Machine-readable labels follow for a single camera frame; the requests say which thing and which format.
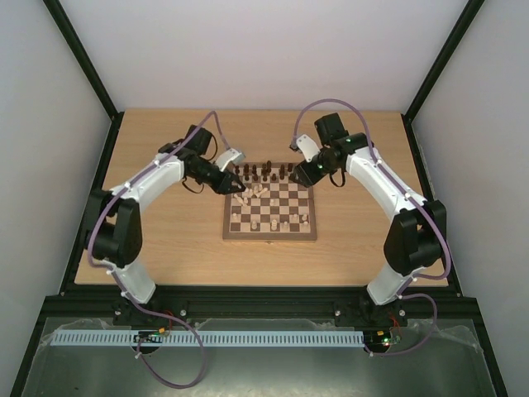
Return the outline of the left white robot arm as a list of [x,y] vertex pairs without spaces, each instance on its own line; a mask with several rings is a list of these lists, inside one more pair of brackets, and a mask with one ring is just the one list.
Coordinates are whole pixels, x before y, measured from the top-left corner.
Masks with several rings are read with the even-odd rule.
[[147,304],[156,285],[141,263],[142,213],[168,188],[193,179],[214,193],[229,195],[245,190],[241,178],[229,169],[245,155],[228,148],[215,160],[205,157],[212,133],[192,125],[185,138],[158,149],[154,159],[136,175],[109,190],[93,190],[82,222],[88,263],[103,268],[137,304]]

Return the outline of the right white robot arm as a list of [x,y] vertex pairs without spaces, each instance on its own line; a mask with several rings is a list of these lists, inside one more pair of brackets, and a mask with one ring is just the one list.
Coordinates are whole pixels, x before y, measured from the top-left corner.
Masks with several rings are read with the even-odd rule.
[[446,208],[415,192],[382,159],[369,133],[350,134],[340,116],[331,113],[314,123],[319,139],[295,133],[291,149],[303,154],[290,179],[311,187],[336,172],[356,179],[371,194],[390,221],[384,242],[385,263],[366,289],[360,304],[362,318],[380,323],[389,314],[388,303],[398,299],[424,270],[449,258],[446,244]]

